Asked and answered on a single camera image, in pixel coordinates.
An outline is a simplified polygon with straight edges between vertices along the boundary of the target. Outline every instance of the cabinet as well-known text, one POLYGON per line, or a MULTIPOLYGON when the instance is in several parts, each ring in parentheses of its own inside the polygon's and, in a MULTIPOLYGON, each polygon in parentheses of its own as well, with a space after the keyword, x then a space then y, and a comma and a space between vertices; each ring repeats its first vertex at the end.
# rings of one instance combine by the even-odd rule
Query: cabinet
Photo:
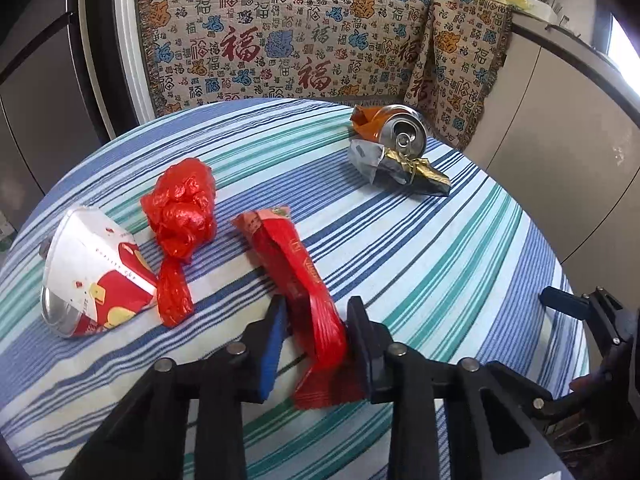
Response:
POLYGON ((513 121, 539 53, 540 46, 533 41, 516 34, 511 36, 507 59, 498 70, 498 79, 490 94, 484 99, 484 113, 465 149, 465 156, 483 170, 489 167, 513 121))
POLYGON ((638 127, 596 83, 542 49, 487 172, 561 262, 604 220, 638 168, 638 127))
POLYGON ((640 306, 640 175, 562 267, 575 292, 603 286, 626 306, 640 306))
POLYGON ((15 142, 45 192, 101 146, 76 78, 68 26, 11 73, 0 98, 15 142))

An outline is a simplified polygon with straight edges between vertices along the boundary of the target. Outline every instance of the trash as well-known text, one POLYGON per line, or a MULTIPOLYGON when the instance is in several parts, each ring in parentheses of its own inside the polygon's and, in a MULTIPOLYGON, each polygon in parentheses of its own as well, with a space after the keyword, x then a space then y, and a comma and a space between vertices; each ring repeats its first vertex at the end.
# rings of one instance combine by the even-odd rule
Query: trash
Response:
POLYGON ((356 106, 351 125, 363 139, 379 142, 409 158, 421 156, 427 146, 426 120, 409 106, 356 106))
POLYGON ((216 181, 211 168, 185 158, 158 178, 154 190, 140 199, 149 226, 164 251, 158 275, 158 312, 174 327, 193 313, 193 301, 180 263, 216 236, 216 181))
POLYGON ((293 333, 311 359, 293 399, 299 409, 353 402, 364 393, 353 372, 346 330, 290 220, 286 206, 247 211, 232 221, 287 298, 293 333))
POLYGON ((133 235, 98 208, 70 209, 45 244, 42 315, 58 335, 113 328, 151 304, 156 276, 133 235))
POLYGON ((449 196, 449 177, 432 168, 426 158, 407 158, 382 144, 361 139, 351 139, 348 157, 370 184, 391 178, 418 194, 449 196))

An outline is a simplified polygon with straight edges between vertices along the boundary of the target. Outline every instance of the patterned blanket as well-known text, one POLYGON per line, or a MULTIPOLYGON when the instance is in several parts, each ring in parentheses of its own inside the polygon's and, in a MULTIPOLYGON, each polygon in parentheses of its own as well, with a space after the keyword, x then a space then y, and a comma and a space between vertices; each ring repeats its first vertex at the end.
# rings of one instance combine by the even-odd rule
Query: patterned blanket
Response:
POLYGON ((490 0, 138 0, 156 114, 263 97, 404 102, 463 150, 504 61, 490 0))

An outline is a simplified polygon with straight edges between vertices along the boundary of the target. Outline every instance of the table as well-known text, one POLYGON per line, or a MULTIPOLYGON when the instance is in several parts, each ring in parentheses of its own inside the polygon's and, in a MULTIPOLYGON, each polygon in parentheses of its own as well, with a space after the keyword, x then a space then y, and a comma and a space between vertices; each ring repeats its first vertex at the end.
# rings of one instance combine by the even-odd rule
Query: table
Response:
MULTIPOLYGON (((185 110, 110 142, 35 209, 0 273, 0 432, 34 478, 58 478, 114 404, 161 356, 208 356, 262 317, 274 285, 229 221, 287 204, 338 310, 360 295, 372 320, 427 357, 498 359, 566 393, 587 371, 582 325, 544 310, 544 286, 569 290, 549 245, 505 190, 461 153, 430 139, 428 158, 452 180, 448 198, 370 186, 348 163, 351 109, 308 100, 232 101, 185 110), (39 243, 73 204, 99 206, 132 231, 158 270, 161 253, 139 198, 168 165, 197 156, 216 177, 219 231, 186 275, 194 316, 169 330, 147 310, 103 335, 49 332, 38 302, 39 243)), ((276 387, 246 405, 249 478, 385 477, 391 406, 297 412, 287 396, 306 367, 287 339, 276 387)), ((196 404, 185 473, 193 473, 196 404)), ((442 468, 449 468, 439 411, 442 468)))

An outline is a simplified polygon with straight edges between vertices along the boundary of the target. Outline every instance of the fringe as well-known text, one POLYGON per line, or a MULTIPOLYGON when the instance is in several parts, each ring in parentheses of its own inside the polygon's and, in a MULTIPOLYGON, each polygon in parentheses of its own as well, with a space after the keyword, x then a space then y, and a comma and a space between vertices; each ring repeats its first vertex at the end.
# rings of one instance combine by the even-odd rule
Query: fringe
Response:
POLYGON ((140 35, 142 37, 142 51, 145 57, 146 76, 149 84, 149 94, 156 117, 166 113, 164 105, 166 99, 162 95, 162 83, 158 65, 154 61, 154 30, 150 21, 151 0, 138 0, 138 15, 140 18, 140 35))
POLYGON ((456 146, 456 149, 460 152, 463 152, 471 142, 471 137, 473 137, 473 134, 476 132, 478 121, 484 113, 484 98, 487 97, 487 95, 491 91, 491 88, 494 87, 495 80, 498 77, 498 69, 500 69, 504 65, 504 60, 506 58, 505 53, 507 51, 507 47, 509 46, 509 40, 511 39, 511 17, 513 15, 511 6, 504 5, 504 10, 504 26, 502 27, 502 31, 500 33, 500 41, 496 48, 494 58, 492 59, 491 66, 489 67, 489 71, 486 75, 486 82, 480 89, 478 100, 476 101, 474 110, 471 112, 471 115, 466 123, 464 134, 458 138, 460 140, 460 143, 456 146))

